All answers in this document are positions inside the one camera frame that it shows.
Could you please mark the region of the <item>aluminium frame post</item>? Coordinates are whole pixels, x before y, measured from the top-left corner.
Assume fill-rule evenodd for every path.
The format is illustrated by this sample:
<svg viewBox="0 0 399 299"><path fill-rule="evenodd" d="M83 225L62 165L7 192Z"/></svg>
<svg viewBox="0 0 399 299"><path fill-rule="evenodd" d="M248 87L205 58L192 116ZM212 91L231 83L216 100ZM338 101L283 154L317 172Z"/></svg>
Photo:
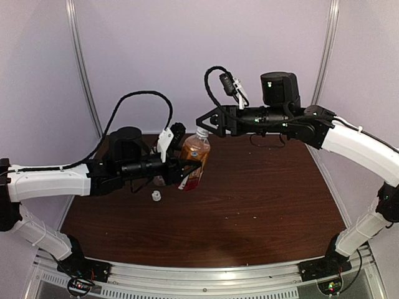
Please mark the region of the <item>aluminium frame post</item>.
<svg viewBox="0 0 399 299"><path fill-rule="evenodd" d="M92 120L95 134L100 139L103 133L102 125L100 122L99 114L95 106L92 89L90 86L89 76L84 59L84 52L82 49L82 43L80 40L79 23L76 13L76 5L74 0L65 1L66 15L69 23L70 34L72 38L72 44L74 48L74 55L77 65L77 70L84 94L84 99L87 104L90 119Z"/></svg>
<svg viewBox="0 0 399 299"><path fill-rule="evenodd" d="M332 51L335 44L335 37L337 34L337 27L339 23L340 1L331 0L329 13L327 18L327 27L325 32L324 47L319 65L319 71L315 82L314 92L311 104L317 105L320 102L322 89L327 77L329 62L332 56Z"/></svg>

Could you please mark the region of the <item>left aluminium frame post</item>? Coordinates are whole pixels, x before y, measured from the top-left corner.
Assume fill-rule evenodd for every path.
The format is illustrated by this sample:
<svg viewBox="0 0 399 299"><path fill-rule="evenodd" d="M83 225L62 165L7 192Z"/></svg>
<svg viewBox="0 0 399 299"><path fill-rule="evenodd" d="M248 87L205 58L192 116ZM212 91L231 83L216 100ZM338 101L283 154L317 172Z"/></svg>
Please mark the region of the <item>left aluminium frame post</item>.
<svg viewBox="0 0 399 299"><path fill-rule="evenodd" d="M100 139L103 133L102 125L100 122L99 114L95 106L92 89L90 86L89 76L84 59L84 52L82 49L82 43L80 40L79 23L76 13L76 5L74 0L65 1L66 15L69 23L70 34L72 38L72 44L74 48L74 55L77 65L77 70L84 94L84 99L87 104L90 119L92 120L95 134Z"/></svg>

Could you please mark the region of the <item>right aluminium frame post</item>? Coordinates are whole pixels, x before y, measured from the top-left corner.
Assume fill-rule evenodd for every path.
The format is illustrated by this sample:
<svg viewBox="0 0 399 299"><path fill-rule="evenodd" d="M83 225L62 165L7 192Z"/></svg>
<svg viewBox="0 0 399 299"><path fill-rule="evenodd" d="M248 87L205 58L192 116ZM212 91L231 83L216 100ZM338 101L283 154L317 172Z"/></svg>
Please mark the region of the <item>right aluminium frame post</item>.
<svg viewBox="0 0 399 299"><path fill-rule="evenodd" d="M340 1L331 0L329 13L327 18L327 27L325 32L324 47L319 65L319 71L315 82L314 92L311 104L317 105L320 102L322 89L327 77L329 62L332 56L332 51L335 44L335 37L337 34L337 27L339 23Z"/></svg>

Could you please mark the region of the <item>amber tea bottle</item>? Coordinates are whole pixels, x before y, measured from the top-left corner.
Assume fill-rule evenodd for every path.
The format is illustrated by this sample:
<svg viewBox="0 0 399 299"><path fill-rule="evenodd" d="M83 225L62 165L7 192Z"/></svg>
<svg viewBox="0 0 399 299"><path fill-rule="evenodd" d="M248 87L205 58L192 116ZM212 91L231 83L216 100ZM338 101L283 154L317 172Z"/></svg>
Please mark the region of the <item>amber tea bottle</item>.
<svg viewBox="0 0 399 299"><path fill-rule="evenodd" d="M192 159L202 162L201 177L204 172L204 167L209 158L211 151L211 145L207 138L199 138L197 134L189 136L185 139L183 147L180 153L181 159ZM199 173L199 170L191 174L189 177L184 178L182 182L178 185L178 189L182 191L190 191L198 187L200 180L196 180L195 176Z"/></svg>

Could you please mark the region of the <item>left round circuit board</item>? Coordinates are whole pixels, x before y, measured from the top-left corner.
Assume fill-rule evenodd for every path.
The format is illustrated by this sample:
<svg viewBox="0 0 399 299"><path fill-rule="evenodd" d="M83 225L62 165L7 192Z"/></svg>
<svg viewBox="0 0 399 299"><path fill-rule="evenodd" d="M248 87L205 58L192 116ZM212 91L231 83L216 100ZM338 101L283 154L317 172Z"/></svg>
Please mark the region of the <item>left round circuit board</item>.
<svg viewBox="0 0 399 299"><path fill-rule="evenodd" d="M86 296L92 289L94 284L86 280L71 278L67 282L67 291L74 297Z"/></svg>

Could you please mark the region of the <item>white cap of tea bottle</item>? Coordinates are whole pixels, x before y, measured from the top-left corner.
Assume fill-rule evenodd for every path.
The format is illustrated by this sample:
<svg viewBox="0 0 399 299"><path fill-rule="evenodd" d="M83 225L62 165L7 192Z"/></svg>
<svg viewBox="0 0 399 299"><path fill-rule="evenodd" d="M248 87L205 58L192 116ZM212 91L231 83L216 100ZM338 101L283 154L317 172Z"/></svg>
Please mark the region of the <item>white cap of tea bottle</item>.
<svg viewBox="0 0 399 299"><path fill-rule="evenodd" d="M207 138L209 136L209 131L204 128L197 127L196 134L199 138Z"/></svg>

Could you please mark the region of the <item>white cap of clear bottle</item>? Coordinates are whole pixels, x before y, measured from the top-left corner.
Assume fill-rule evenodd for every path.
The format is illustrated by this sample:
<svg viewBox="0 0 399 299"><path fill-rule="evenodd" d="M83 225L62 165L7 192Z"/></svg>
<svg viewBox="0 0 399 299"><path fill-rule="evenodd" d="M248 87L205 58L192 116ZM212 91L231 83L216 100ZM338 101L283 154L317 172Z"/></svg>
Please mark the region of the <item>white cap of clear bottle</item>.
<svg viewBox="0 0 399 299"><path fill-rule="evenodd" d="M162 199L161 192L159 190L154 190L151 194L153 201L158 202Z"/></svg>

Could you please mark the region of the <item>right round circuit board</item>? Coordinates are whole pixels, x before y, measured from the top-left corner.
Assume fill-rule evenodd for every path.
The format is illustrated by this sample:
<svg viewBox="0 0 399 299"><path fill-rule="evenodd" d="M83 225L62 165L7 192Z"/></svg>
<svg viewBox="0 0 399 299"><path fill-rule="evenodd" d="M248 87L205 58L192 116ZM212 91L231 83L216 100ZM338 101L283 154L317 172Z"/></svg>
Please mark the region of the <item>right round circuit board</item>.
<svg viewBox="0 0 399 299"><path fill-rule="evenodd" d="M317 287L321 294L325 296L333 296L341 291L343 287L343 281L340 278L324 280L317 282Z"/></svg>

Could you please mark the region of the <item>clear plastic bottle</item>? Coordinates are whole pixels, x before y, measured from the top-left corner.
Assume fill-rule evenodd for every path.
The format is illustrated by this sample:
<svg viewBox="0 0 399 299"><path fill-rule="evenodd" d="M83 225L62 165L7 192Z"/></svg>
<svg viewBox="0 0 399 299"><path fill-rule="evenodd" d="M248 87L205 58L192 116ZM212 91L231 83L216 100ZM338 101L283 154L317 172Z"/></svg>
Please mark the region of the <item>clear plastic bottle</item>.
<svg viewBox="0 0 399 299"><path fill-rule="evenodd" d="M156 145L153 145L151 147L151 154L154 154L156 152L157 152ZM153 183L154 183L154 185L156 185L158 187L166 186L165 181L164 181L162 176L155 176L154 179L153 179Z"/></svg>

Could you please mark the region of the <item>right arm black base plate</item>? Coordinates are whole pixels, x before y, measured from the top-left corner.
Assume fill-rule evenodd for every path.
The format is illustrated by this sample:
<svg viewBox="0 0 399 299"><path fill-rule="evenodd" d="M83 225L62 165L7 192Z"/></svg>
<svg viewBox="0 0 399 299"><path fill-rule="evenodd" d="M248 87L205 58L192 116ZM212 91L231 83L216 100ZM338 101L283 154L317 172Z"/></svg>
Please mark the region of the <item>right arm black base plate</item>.
<svg viewBox="0 0 399 299"><path fill-rule="evenodd" d="M303 282L318 280L321 278L338 275L352 269L351 263L347 260L338 262L326 257L314 260L306 260L298 264L298 269Z"/></svg>

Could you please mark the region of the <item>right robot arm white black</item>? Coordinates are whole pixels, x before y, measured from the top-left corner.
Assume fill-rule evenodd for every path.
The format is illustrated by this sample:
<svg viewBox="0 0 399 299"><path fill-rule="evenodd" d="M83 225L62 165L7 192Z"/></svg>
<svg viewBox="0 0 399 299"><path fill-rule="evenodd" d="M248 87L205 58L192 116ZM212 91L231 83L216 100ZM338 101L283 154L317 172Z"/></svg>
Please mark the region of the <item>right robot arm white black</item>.
<svg viewBox="0 0 399 299"><path fill-rule="evenodd" d="M322 273L332 275L361 245L398 222L398 148L326 108L303 108L297 77L292 72L268 72L260 80L264 104L250 107L240 81L231 72L222 66L209 68L204 86L216 107L197 118L197 126L221 138L227 134L278 133L317 150L341 155L384 180L377 193L377 205L334 236L319 260Z"/></svg>

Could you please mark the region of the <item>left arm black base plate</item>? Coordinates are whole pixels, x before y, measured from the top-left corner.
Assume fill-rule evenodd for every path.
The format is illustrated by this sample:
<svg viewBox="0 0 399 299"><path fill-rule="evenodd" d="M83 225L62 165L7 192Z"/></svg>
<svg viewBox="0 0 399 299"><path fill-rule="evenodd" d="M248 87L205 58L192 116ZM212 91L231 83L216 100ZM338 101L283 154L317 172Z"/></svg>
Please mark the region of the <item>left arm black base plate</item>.
<svg viewBox="0 0 399 299"><path fill-rule="evenodd" d="M55 260L57 270L69 277L80 278L90 282L107 283L112 265L108 262L101 262L83 258L82 260Z"/></svg>

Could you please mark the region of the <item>round circuit board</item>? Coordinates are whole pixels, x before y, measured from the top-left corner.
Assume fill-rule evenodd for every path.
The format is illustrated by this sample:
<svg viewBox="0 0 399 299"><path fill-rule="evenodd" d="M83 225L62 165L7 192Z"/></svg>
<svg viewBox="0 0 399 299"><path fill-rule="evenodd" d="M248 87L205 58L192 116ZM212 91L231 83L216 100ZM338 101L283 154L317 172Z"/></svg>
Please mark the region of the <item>round circuit board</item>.
<svg viewBox="0 0 399 299"><path fill-rule="evenodd" d="M340 278L324 280L317 282L317 287L321 294L325 296L333 296L341 291L343 287L343 281Z"/></svg>
<svg viewBox="0 0 399 299"><path fill-rule="evenodd" d="M67 282L67 291L74 297L86 296L92 289L94 284L86 280L71 278Z"/></svg>

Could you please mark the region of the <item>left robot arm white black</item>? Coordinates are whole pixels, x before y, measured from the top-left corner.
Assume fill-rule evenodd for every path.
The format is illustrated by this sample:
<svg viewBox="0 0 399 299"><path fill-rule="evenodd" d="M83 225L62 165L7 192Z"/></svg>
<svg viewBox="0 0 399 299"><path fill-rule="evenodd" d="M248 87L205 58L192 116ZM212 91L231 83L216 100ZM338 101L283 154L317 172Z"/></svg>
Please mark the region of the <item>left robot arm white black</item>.
<svg viewBox="0 0 399 299"><path fill-rule="evenodd" d="M160 176L165 184L178 184L201 167L201 162L175 156L185 133L181 123L163 130L152 151L136 127L123 127L108 136L102 158L87 158L76 166L24 168L1 159L1 231L17 232L52 254L77 277L89 270L79 241L45 225L22 206L22 201L51 196L103 196L126 182Z"/></svg>

